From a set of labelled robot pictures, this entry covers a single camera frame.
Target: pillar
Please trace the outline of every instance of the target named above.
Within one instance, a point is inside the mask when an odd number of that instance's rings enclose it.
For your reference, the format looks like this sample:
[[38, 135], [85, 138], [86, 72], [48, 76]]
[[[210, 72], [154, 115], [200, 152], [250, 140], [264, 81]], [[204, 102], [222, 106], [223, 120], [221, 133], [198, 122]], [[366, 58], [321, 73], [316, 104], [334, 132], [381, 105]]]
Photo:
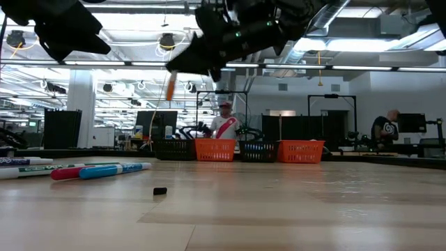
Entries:
[[68, 111], [82, 111], [77, 147], [93, 147], [97, 83], [91, 70], [71, 70], [68, 86]]

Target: small black object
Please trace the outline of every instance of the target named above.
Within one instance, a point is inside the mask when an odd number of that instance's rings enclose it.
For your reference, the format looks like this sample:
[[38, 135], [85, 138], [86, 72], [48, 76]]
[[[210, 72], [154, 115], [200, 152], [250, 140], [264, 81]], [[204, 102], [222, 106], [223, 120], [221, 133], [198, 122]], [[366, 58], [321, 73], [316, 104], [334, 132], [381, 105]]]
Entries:
[[111, 84], [104, 84], [103, 88], [102, 88], [105, 92], [112, 92], [113, 91], [113, 86]]
[[167, 194], [167, 188], [153, 188], [153, 195], [165, 195]]

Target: computer monitor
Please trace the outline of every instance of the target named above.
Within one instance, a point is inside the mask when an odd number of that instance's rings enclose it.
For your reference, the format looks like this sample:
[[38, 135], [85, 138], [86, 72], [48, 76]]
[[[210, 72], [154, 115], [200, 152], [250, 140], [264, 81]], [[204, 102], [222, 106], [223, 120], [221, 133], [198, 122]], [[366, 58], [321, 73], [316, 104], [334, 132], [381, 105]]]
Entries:
[[[142, 134], [149, 136], [153, 111], [139, 111], [137, 114], [136, 125], [143, 126]], [[164, 138], [164, 130], [166, 126], [171, 126], [172, 131], [176, 130], [177, 111], [156, 111], [152, 124], [152, 138]]]
[[426, 117], [424, 114], [400, 114], [398, 115], [399, 132], [426, 132]]

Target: red and white shirt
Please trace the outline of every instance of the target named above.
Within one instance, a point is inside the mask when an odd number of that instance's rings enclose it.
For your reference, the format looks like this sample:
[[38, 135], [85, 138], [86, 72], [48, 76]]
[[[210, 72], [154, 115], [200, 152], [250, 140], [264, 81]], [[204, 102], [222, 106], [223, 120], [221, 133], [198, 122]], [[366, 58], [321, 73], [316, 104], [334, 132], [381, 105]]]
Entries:
[[236, 131], [240, 129], [240, 122], [235, 117], [223, 118], [217, 116], [210, 125], [212, 131], [217, 131], [215, 139], [237, 139]]

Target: metal frame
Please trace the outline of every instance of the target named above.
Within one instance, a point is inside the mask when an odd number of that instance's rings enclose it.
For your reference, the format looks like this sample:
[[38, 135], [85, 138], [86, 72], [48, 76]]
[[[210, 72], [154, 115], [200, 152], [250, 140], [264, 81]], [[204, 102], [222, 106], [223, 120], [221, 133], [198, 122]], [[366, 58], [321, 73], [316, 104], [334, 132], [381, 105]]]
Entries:
[[[164, 70], [164, 61], [54, 61], [32, 59], [2, 59], [4, 65], [40, 66], [45, 68], [69, 69], [133, 69]], [[226, 63], [222, 70], [242, 69], [285, 69], [285, 70], [346, 70], [360, 72], [393, 72], [393, 73], [446, 73], [441, 67], [400, 67], [400, 66], [336, 66], [316, 64], [284, 64], [284, 63]]]
[[338, 99], [338, 98], [352, 98], [353, 99], [353, 120], [354, 120], [354, 127], [355, 132], [357, 132], [357, 114], [356, 114], [356, 95], [337, 95], [337, 94], [325, 94], [325, 95], [308, 95], [307, 97], [307, 104], [308, 104], [308, 130], [311, 132], [311, 112], [312, 108], [310, 106], [310, 100], [312, 97], [319, 97], [319, 98], [330, 98], [330, 99]]
[[198, 126], [198, 103], [200, 93], [214, 93], [214, 94], [232, 94], [232, 93], [243, 93], [245, 94], [245, 125], [248, 124], [248, 92], [247, 91], [197, 91], [197, 101], [195, 103], [195, 126]]

